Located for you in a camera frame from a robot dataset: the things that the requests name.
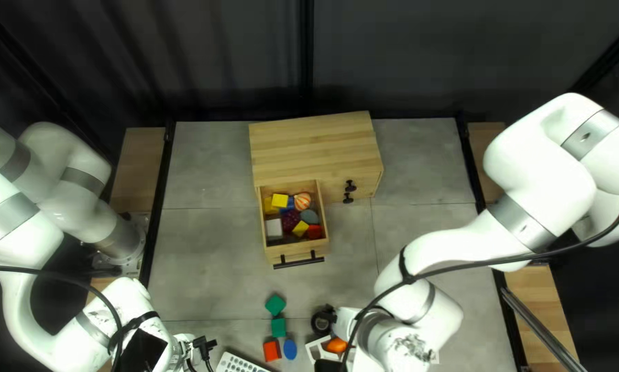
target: drawer handle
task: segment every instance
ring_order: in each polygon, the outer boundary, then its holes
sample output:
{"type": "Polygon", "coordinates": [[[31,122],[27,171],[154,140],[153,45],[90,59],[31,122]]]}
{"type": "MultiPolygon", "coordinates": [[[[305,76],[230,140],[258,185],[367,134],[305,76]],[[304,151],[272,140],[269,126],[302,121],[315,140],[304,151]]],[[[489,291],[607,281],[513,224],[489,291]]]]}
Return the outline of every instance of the drawer handle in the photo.
{"type": "Polygon", "coordinates": [[[353,185],[353,180],[352,179],[349,179],[347,181],[347,184],[348,184],[347,188],[344,189],[344,191],[346,191],[347,193],[352,193],[353,191],[358,189],[357,186],[353,185]]]}
{"type": "Polygon", "coordinates": [[[344,193],[344,196],[345,196],[345,198],[344,198],[344,200],[343,200],[343,203],[344,203],[344,204],[350,204],[350,203],[353,203],[353,200],[354,200],[354,199],[350,197],[350,193],[344,193]]]}
{"type": "Polygon", "coordinates": [[[293,267],[300,265],[308,265],[308,264],[317,264],[319,262],[325,262],[325,258],[316,257],[316,251],[314,249],[310,252],[311,258],[308,259],[299,259],[298,261],[287,262],[286,257],[283,254],[280,254],[281,263],[275,263],[272,268],[273,269],[283,269],[285,267],[293,267]]]}

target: green block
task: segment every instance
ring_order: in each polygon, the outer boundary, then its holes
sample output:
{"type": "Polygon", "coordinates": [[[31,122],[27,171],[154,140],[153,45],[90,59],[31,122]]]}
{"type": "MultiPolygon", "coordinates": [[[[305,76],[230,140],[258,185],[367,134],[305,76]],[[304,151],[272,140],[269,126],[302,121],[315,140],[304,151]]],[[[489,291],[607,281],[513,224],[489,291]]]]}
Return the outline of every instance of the green block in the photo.
{"type": "Polygon", "coordinates": [[[266,302],[266,309],[270,311],[273,317],[277,317],[285,307],[286,302],[276,294],[273,294],[270,300],[266,302]]]}
{"type": "Polygon", "coordinates": [[[270,321],[273,337],[284,337],[286,335],[286,320],[277,318],[270,321]]]}

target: wooden drawer cabinet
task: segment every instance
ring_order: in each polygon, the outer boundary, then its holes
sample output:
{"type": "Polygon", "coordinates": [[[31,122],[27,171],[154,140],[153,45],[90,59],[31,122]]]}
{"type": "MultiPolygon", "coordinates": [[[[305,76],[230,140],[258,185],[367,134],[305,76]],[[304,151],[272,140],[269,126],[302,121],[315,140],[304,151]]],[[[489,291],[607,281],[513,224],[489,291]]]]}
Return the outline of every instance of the wooden drawer cabinet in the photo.
{"type": "Polygon", "coordinates": [[[328,242],[330,238],[328,235],[328,225],[325,223],[321,188],[316,180],[260,186],[256,188],[256,194],[259,202],[261,231],[264,237],[264,251],[266,252],[268,262],[271,264],[280,264],[282,255],[284,255],[286,261],[298,261],[301,259],[310,259],[311,251],[313,250],[316,258],[323,257],[329,252],[328,242]],[[266,227],[264,226],[264,221],[266,219],[263,208],[264,199],[272,196],[274,193],[295,195],[302,192],[307,192],[312,195],[315,205],[314,211],[319,216],[319,224],[322,228],[321,239],[300,241],[291,244],[269,245],[266,241],[266,227]]]}
{"type": "MultiPolygon", "coordinates": [[[[249,130],[252,175],[260,203],[271,190],[309,183],[322,195],[322,212],[323,202],[345,199],[349,180],[357,188],[349,192],[349,198],[372,197],[378,188],[383,162],[367,111],[254,123],[249,130]]],[[[322,224],[327,232],[324,220],[322,224]]],[[[305,248],[316,246],[314,254],[320,257],[327,252],[327,234],[325,239],[325,244],[303,241],[266,246],[266,256],[274,264],[280,261],[280,254],[287,260],[305,259],[305,248]]]]}

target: open drawer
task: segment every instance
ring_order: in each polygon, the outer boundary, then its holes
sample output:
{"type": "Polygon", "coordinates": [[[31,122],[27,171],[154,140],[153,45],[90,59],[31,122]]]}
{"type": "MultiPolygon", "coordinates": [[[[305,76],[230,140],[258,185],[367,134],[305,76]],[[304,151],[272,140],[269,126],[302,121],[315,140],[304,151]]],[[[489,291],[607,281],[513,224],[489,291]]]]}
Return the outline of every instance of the open drawer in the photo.
{"type": "Polygon", "coordinates": [[[312,264],[314,262],[323,261],[323,257],[329,253],[328,242],[328,225],[325,220],[323,209],[323,198],[321,196],[321,188],[316,180],[292,183],[279,183],[276,185],[266,185],[256,187],[256,196],[259,202],[259,218],[261,219],[261,231],[264,241],[264,251],[268,262],[278,269],[288,266],[312,264]],[[319,216],[319,225],[321,225],[321,238],[309,240],[306,238],[299,239],[298,242],[281,244],[278,242],[269,242],[266,240],[266,223],[265,221],[274,216],[266,216],[264,213],[264,199],[271,197],[274,193],[285,195],[296,195],[302,192],[309,193],[313,201],[313,209],[319,216]]]}

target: orange striped ball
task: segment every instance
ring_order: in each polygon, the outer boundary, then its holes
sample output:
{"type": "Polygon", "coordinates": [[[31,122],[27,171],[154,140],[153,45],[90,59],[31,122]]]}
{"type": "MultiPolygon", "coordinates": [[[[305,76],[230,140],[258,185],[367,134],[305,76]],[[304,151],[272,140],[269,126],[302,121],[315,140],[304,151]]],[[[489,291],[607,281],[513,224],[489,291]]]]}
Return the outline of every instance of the orange striped ball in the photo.
{"type": "Polygon", "coordinates": [[[309,193],[299,193],[294,196],[293,199],[295,199],[294,204],[297,210],[305,210],[309,207],[309,203],[311,203],[311,196],[309,193]]]}

